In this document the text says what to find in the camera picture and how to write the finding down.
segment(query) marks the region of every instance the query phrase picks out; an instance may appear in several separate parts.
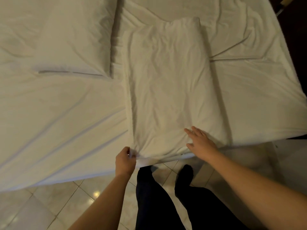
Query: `leg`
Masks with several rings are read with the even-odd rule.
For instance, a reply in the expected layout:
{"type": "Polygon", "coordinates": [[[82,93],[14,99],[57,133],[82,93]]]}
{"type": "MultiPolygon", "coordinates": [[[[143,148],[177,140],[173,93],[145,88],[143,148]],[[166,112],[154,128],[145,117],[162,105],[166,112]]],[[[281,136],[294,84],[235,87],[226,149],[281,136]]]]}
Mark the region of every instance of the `leg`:
{"type": "Polygon", "coordinates": [[[137,177],[136,198],[138,216],[136,230],[185,230],[168,193],[154,180],[150,166],[140,168],[137,177]]]}
{"type": "Polygon", "coordinates": [[[179,172],[175,195],[188,211],[193,230],[204,225],[208,229],[248,229],[209,189],[191,187],[192,179],[193,169],[185,165],[179,172]]]}

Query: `bed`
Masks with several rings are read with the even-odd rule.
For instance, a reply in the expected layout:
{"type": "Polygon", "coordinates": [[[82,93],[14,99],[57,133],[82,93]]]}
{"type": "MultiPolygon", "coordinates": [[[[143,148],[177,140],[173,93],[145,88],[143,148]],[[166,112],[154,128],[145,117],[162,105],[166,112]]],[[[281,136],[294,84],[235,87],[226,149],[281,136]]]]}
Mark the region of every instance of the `bed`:
{"type": "MultiPolygon", "coordinates": [[[[6,0],[1,7],[14,11],[0,16],[0,31],[6,33],[0,42],[0,191],[114,171],[115,156],[128,137],[121,37],[132,27],[158,21],[195,15],[201,19],[231,135],[228,147],[307,133],[306,96],[269,0],[118,0],[112,79],[36,73],[28,66],[57,1],[6,0]],[[23,3],[19,9],[17,1],[23,3]]],[[[192,156],[143,158],[138,166],[192,156]]]]}

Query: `hand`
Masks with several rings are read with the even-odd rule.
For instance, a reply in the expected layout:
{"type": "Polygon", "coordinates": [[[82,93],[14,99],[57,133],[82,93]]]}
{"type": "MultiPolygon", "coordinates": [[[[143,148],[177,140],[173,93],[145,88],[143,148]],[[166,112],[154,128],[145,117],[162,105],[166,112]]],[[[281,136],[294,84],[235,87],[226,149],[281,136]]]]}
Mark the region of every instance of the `hand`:
{"type": "Polygon", "coordinates": [[[218,152],[217,146],[204,131],[192,126],[192,131],[185,128],[185,132],[193,141],[193,143],[187,143],[186,146],[198,158],[208,161],[210,154],[218,152]]]}
{"type": "Polygon", "coordinates": [[[129,157],[130,148],[124,147],[116,156],[115,160],[115,175],[128,175],[131,177],[136,164],[136,157],[133,155],[129,157]]]}

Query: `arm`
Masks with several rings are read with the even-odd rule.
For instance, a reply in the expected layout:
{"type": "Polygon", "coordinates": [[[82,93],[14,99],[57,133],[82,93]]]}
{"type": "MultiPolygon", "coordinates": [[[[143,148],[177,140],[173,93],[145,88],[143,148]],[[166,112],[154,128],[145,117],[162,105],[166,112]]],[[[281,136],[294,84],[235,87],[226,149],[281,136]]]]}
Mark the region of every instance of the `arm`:
{"type": "Polygon", "coordinates": [[[217,150],[205,132],[192,127],[187,147],[217,170],[268,229],[306,229],[307,197],[233,162],[217,150]]]}
{"type": "Polygon", "coordinates": [[[69,230],[117,230],[127,183],[135,169],[136,158],[129,158],[129,147],[116,156],[115,178],[69,230]]]}

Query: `pillowcase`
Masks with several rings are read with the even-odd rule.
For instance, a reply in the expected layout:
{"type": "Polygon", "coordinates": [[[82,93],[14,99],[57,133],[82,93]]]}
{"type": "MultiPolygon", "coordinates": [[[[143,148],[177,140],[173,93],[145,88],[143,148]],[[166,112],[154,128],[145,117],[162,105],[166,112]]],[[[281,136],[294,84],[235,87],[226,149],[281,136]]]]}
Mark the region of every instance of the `pillowcase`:
{"type": "Polygon", "coordinates": [[[229,143],[197,17],[126,31],[122,61],[129,146],[141,158],[186,153],[184,128],[229,143]]]}
{"type": "Polygon", "coordinates": [[[117,0],[61,0],[42,31],[32,68],[109,77],[116,5],[117,0]]]}

